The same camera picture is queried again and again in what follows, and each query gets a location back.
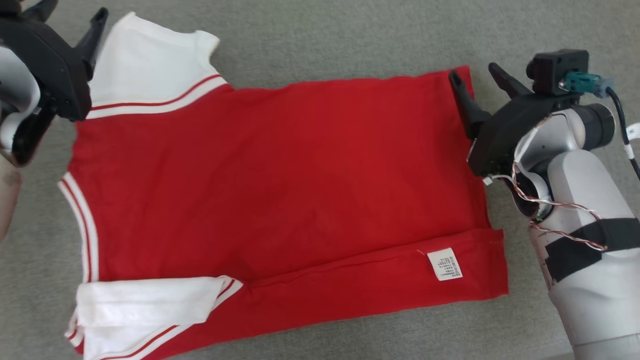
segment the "garment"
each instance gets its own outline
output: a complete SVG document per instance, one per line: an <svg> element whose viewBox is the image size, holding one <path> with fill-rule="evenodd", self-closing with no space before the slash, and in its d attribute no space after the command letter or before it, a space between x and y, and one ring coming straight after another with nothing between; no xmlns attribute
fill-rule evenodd
<svg viewBox="0 0 640 360"><path fill-rule="evenodd" d="M127 344L123 327L74 339L87 332L76 316L67 334L85 359L162 359L508 292L446 71L235 90L209 65L217 43L133 13L106 40L60 184L83 239L81 292L117 302L142 281L168 299L154 281L205 277L217 300L205 322ZM100 302L81 292L79 308Z"/></svg>

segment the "cable connector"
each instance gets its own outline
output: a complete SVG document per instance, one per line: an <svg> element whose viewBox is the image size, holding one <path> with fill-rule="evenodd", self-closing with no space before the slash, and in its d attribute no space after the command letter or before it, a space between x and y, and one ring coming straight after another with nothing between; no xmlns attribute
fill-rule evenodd
<svg viewBox="0 0 640 360"><path fill-rule="evenodd" d="M605 79L602 76L588 74L586 72L569 72L560 82L560 87L569 92L588 92L601 99L609 97L607 88L614 88L612 79Z"/></svg>

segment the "gray fabric surface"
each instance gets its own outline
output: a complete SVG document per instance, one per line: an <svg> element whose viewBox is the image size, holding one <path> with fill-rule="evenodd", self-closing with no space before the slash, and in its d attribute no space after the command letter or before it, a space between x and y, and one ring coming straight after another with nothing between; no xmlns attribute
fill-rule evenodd
<svg viewBox="0 0 640 360"><path fill-rule="evenodd" d="M176 31L209 31L222 43L212 63L235 87L313 79L417 75L472 68L477 100L507 100L486 66L514 76L533 54L562 47L591 53L591 70L613 77L629 122L640 115L636 0L62 0L50 25L76 42L99 6L112 24L129 10ZM594 101L588 97L584 102ZM75 137L58 120L34 162L8 237L0 243L0 360L77 359L63 337L81 280L79 233L56 187ZM596 151L636 214L640 183L619 134ZM511 294L359 318L224 343L176 357L201 359L536 359L570 352L536 256L509 193L487 189L492 224L503 228Z"/></svg>

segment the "white clothing tag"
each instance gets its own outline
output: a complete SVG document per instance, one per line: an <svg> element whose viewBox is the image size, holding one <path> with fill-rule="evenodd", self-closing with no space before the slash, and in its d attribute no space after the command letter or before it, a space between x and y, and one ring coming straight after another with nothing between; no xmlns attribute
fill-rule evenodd
<svg viewBox="0 0 640 360"><path fill-rule="evenodd" d="M458 260L453 254L453 250L449 247L444 250L430 252L427 254L433 271L435 271L438 280L445 281L462 277L462 271L458 265Z"/></svg>

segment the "folded white sleeve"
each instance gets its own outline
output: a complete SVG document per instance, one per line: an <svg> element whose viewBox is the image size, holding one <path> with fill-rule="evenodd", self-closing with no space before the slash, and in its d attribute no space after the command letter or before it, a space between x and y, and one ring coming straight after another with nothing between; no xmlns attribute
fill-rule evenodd
<svg viewBox="0 0 640 360"><path fill-rule="evenodd" d="M202 323L224 279L153 279L88 282L77 291L78 325L84 327Z"/></svg>

